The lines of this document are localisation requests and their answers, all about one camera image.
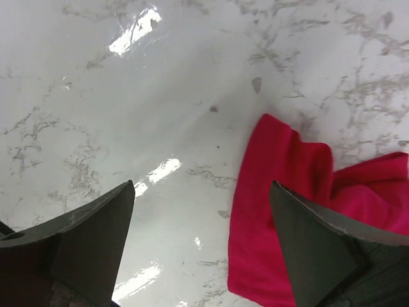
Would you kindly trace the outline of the crimson pink t shirt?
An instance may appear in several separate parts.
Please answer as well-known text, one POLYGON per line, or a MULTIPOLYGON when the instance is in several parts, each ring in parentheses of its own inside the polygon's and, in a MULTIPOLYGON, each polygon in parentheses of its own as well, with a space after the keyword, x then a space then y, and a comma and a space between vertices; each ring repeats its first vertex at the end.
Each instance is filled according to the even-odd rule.
POLYGON ((334 171, 326 144, 264 114, 233 197, 228 289, 261 306, 407 306, 408 155, 334 171))

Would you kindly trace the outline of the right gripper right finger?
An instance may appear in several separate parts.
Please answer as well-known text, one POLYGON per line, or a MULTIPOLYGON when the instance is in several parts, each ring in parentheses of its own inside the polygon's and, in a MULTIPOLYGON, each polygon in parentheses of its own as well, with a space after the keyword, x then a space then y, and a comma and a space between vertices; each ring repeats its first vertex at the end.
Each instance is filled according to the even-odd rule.
POLYGON ((273 182, 270 204, 297 306, 408 306, 408 236, 273 182))

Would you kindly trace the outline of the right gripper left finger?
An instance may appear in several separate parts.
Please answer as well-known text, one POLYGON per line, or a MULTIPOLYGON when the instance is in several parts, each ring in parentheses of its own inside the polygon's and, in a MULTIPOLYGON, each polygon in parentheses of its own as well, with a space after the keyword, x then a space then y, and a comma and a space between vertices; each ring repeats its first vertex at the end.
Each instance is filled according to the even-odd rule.
POLYGON ((31 228, 1 224, 1 306, 115 306, 134 207, 127 181, 31 228))

